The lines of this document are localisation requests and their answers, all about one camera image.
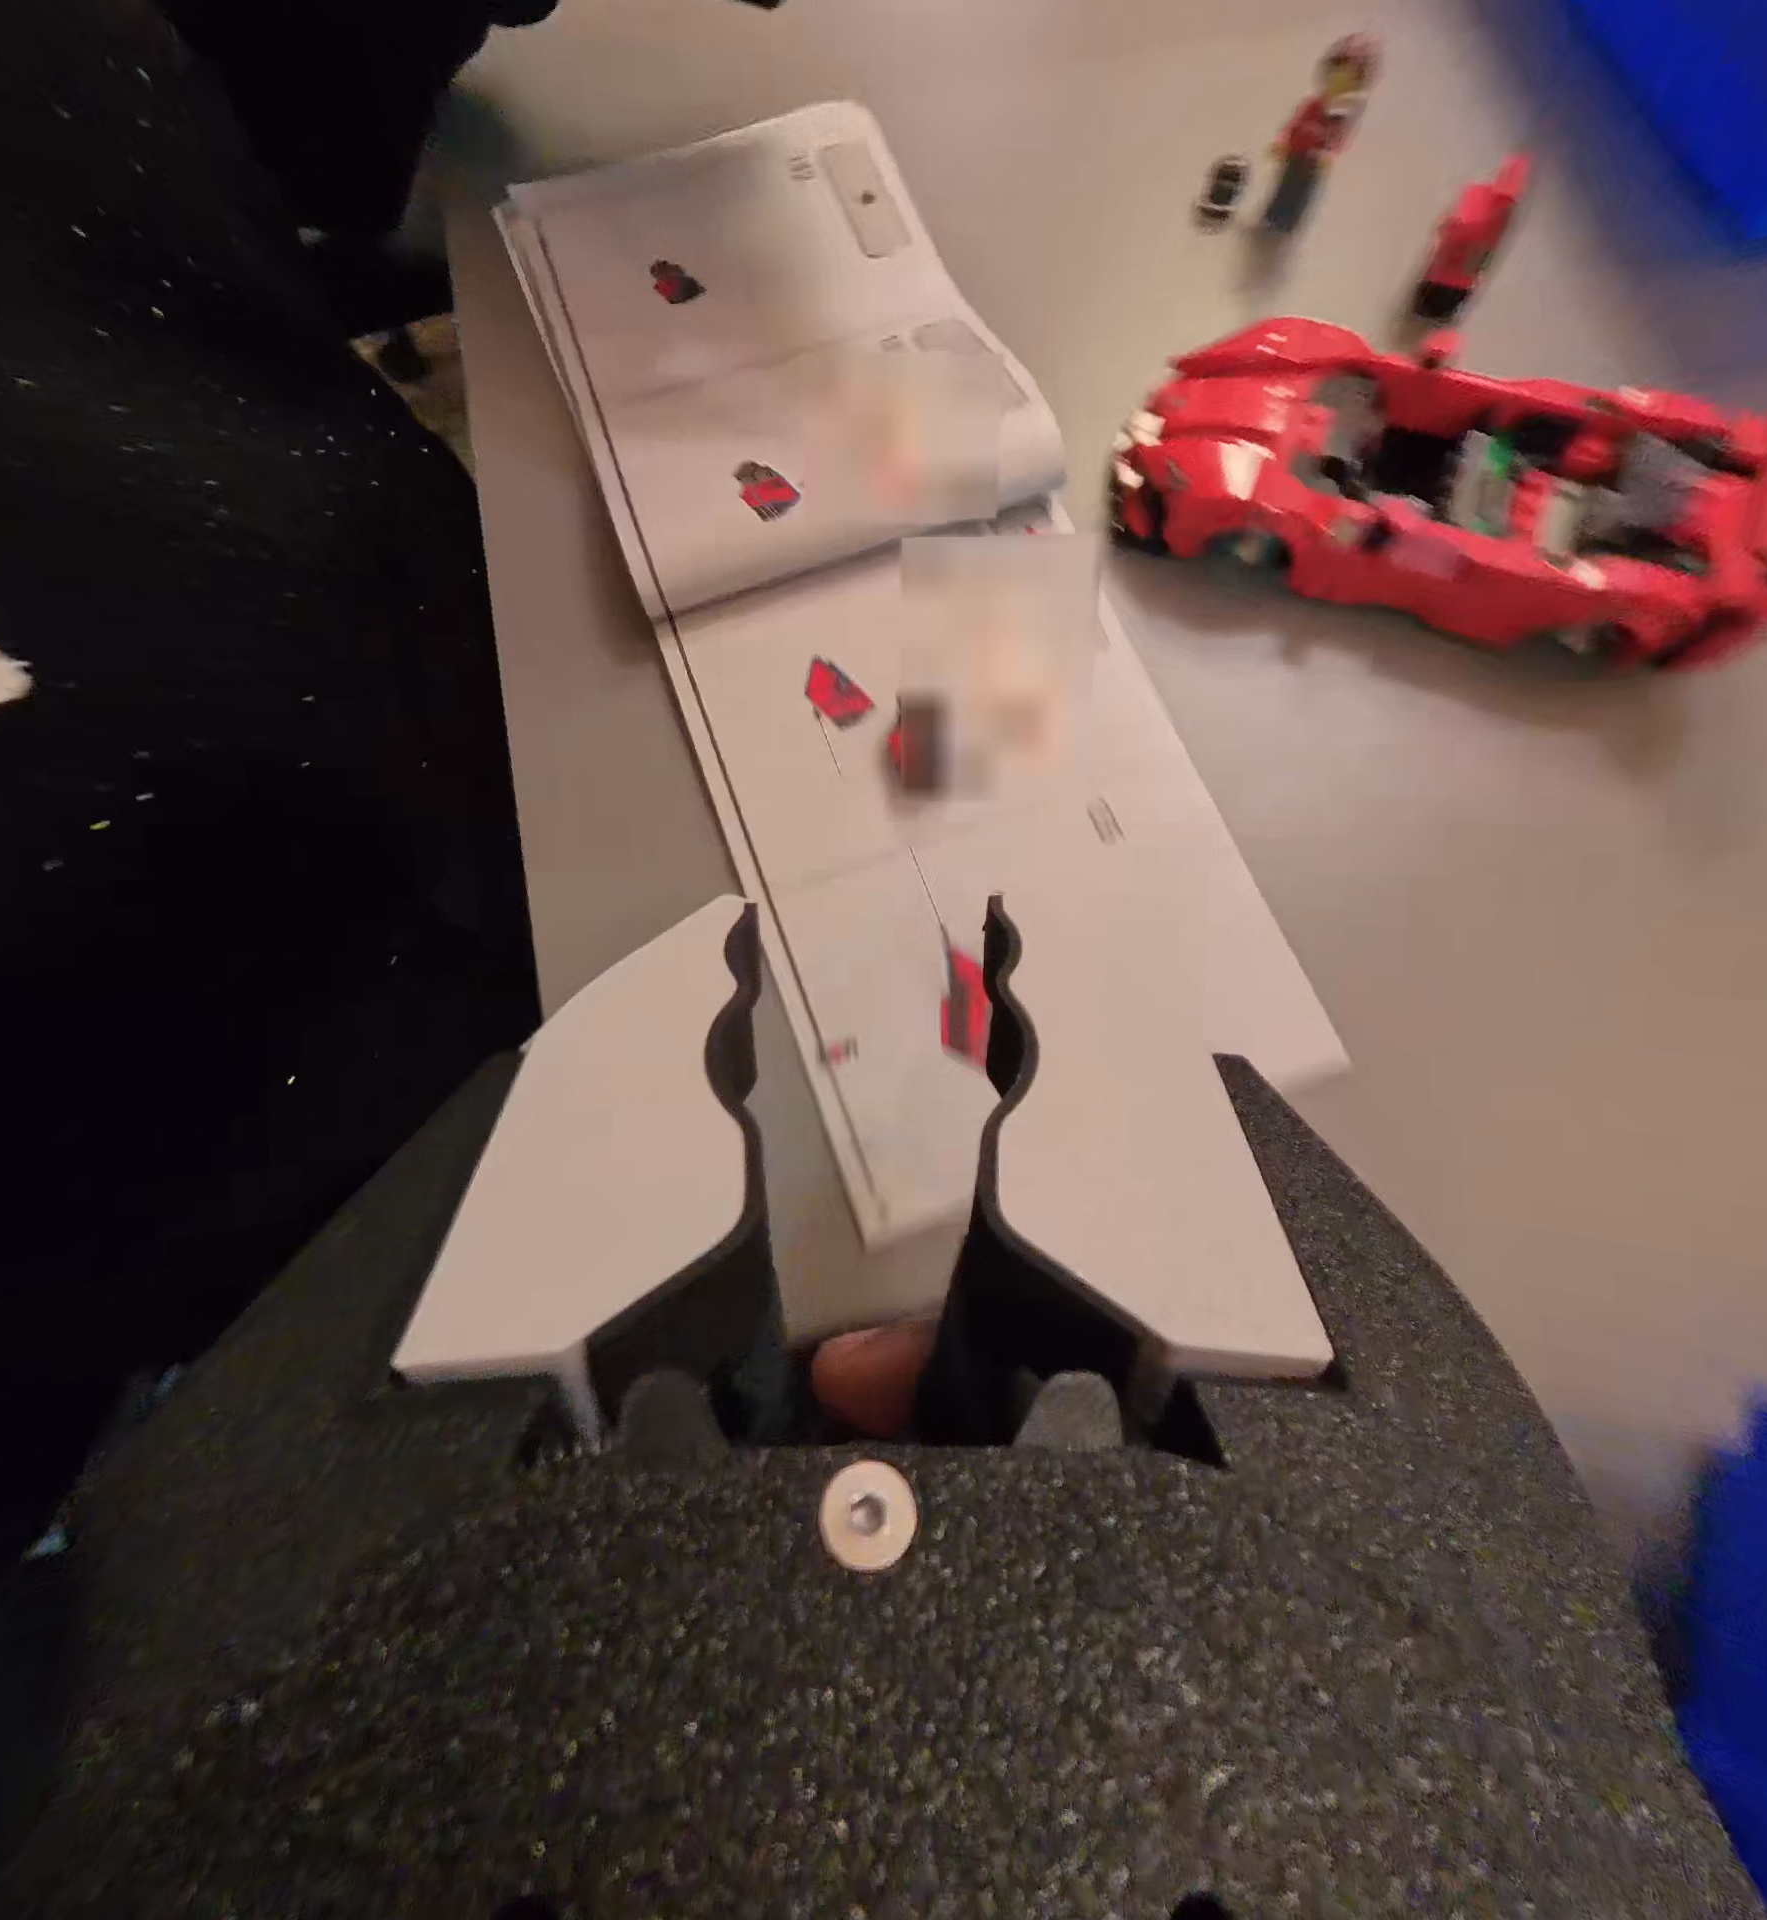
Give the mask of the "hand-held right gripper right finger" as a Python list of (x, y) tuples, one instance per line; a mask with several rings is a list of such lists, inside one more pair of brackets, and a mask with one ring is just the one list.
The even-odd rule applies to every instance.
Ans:
[(959, 1367), (1315, 1381), (1333, 1364), (1171, 900), (985, 911), (991, 1115), (943, 1301)]

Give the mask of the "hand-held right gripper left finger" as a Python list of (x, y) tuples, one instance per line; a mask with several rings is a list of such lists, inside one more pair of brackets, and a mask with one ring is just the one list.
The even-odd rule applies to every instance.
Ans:
[(599, 1445), (635, 1381), (681, 1374), (729, 1438), (785, 1437), (759, 990), (755, 906), (725, 894), (543, 1023), (392, 1357), (404, 1381), (551, 1381)]

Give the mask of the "lego instruction booklet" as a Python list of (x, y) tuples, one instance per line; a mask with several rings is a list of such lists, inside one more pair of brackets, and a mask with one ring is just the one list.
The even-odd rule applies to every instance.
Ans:
[(989, 897), (1121, 1018), (1349, 1071), (1063, 513), (1035, 379), (847, 100), (509, 188), (515, 279), (867, 1245), (965, 1205)]

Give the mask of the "red lego car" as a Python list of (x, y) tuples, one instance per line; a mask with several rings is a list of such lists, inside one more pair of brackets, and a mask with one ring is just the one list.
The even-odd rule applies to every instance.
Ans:
[(1497, 379), (1273, 317), (1173, 359), (1109, 454), (1111, 534), (1495, 654), (1711, 668), (1767, 637), (1767, 412)]

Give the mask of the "red lego part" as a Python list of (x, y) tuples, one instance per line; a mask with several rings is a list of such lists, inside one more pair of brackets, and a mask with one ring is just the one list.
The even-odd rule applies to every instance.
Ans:
[(1475, 297), (1513, 224), (1531, 168), (1527, 151), (1511, 152), (1491, 176), (1471, 181), (1447, 209), (1409, 303), (1417, 325), (1449, 325)]

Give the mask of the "lego minifigure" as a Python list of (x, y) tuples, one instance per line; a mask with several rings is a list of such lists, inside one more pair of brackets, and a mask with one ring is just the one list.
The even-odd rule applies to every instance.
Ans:
[(1377, 69), (1379, 44), (1371, 35), (1353, 33), (1327, 46), (1309, 92), (1271, 146), (1275, 178), (1257, 220), (1265, 238), (1291, 238), (1301, 228), (1369, 102)]

